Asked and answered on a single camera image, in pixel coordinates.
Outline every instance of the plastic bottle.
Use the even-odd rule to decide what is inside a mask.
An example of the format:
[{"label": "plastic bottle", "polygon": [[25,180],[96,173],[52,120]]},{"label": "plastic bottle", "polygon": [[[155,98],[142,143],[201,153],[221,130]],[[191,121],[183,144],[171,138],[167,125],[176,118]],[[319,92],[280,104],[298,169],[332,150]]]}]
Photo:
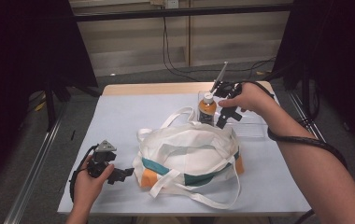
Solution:
[{"label": "plastic bottle", "polygon": [[199,118],[201,123],[206,123],[213,126],[215,112],[216,112],[216,102],[213,100],[213,94],[206,92],[204,99],[198,104]]}]

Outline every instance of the aluminum rail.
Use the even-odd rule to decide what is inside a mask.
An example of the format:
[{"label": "aluminum rail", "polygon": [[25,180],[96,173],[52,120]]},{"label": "aluminum rail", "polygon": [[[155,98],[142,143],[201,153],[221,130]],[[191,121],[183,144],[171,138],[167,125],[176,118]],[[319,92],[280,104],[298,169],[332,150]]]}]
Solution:
[{"label": "aluminum rail", "polygon": [[4,222],[5,224],[20,223],[26,205],[28,204],[29,199],[32,196],[33,190],[35,188],[35,183],[40,175],[41,168],[43,167],[43,163],[47,158],[47,154],[50,151],[51,145],[61,125],[61,118],[63,117],[63,114],[67,108],[66,106],[67,104],[68,103],[63,103],[58,119],[56,120],[51,130],[47,132],[43,144],[41,148],[38,150],[32,168],[28,176],[26,177],[25,182],[21,187],[21,191],[8,212],[8,215]]}]

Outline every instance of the white tote bag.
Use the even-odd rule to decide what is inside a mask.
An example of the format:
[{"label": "white tote bag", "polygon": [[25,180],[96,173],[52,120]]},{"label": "white tote bag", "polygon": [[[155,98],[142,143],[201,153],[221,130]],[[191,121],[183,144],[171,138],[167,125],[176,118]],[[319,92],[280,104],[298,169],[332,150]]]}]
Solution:
[{"label": "white tote bag", "polygon": [[[181,114],[188,122],[170,126]],[[193,121],[194,110],[184,107],[172,114],[159,130],[137,132],[139,151],[133,166],[140,187],[150,187],[150,195],[186,195],[214,208],[228,209],[240,193],[238,174],[244,172],[239,142],[231,128],[219,129]],[[218,203],[193,190],[214,181],[235,177],[236,192],[229,203]]]}]

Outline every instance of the table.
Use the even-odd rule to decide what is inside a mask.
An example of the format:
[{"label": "table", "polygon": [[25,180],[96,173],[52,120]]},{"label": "table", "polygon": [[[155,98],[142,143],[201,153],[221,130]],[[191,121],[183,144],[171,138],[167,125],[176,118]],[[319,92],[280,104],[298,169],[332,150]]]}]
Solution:
[{"label": "table", "polygon": [[[272,91],[269,83],[262,84]],[[135,132],[141,128],[159,128],[181,107],[196,108],[200,92],[209,91],[212,85],[212,82],[202,82],[107,86],[98,101],[71,174],[88,148],[105,139],[117,148],[115,166],[120,169],[132,167],[138,151]],[[249,127],[257,127],[262,134],[237,133],[242,144],[245,173],[239,177],[241,194],[231,209],[210,208],[177,195],[159,195],[153,199],[148,194],[149,189],[141,189],[135,176],[131,176],[123,183],[105,184],[91,213],[113,216],[292,216],[306,212],[310,207],[291,178],[277,144],[266,135],[267,125],[259,117],[255,122],[253,118],[256,118],[254,113],[232,124],[235,127],[251,125]],[[228,201],[235,189],[232,178],[200,190],[216,201]],[[58,212],[69,213],[71,208],[69,184],[66,184]]]}]

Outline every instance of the bag strap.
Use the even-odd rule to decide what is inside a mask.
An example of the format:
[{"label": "bag strap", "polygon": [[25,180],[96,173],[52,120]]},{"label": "bag strap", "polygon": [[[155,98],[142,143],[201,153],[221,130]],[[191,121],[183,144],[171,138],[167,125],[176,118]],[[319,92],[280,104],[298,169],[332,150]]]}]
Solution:
[{"label": "bag strap", "polygon": [[[174,112],[173,114],[171,114],[169,116],[169,118],[166,119],[166,121],[163,123],[163,125],[161,125],[160,129],[169,127],[169,125],[171,125],[172,122],[182,114],[189,114],[189,117],[187,118],[187,122],[191,122],[195,118],[195,111],[192,107],[189,107],[189,106],[182,107],[179,110],[177,110],[176,112]],[[152,132],[153,132],[152,129],[139,129],[136,133],[137,141],[142,142],[145,139],[144,135],[147,133],[152,133]]]},{"label": "bag strap", "polygon": [[236,172],[236,169],[235,169],[234,157],[232,157],[231,163],[233,165],[232,169],[234,169],[234,174],[235,174],[235,178],[236,178],[236,182],[237,182],[237,186],[238,186],[236,194],[234,196],[234,200],[231,203],[215,202],[200,193],[191,192],[187,189],[187,187],[173,182],[173,179],[180,175],[180,172],[177,170],[170,170],[168,172],[168,174],[164,175],[161,179],[159,179],[157,181],[157,183],[151,188],[149,194],[153,198],[157,197],[157,195],[159,193],[185,195],[185,196],[188,196],[191,199],[193,199],[199,203],[204,203],[204,204],[206,204],[210,207],[213,207],[213,208],[228,209],[235,204],[235,202],[238,199],[239,194],[241,192],[241,183],[239,182],[238,173]]},{"label": "bag strap", "polygon": [[161,125],[160,129],[169,127],[169,125],[171,125],[171,123],[182,114],[189,114],[189,117],[187,118],[187,122],[190,122],[195,118],[195,111],[192,107],[189,106],[183,107],[180,108],[175,113],[171,114],[169,118],[163,123],[163,125]]}]

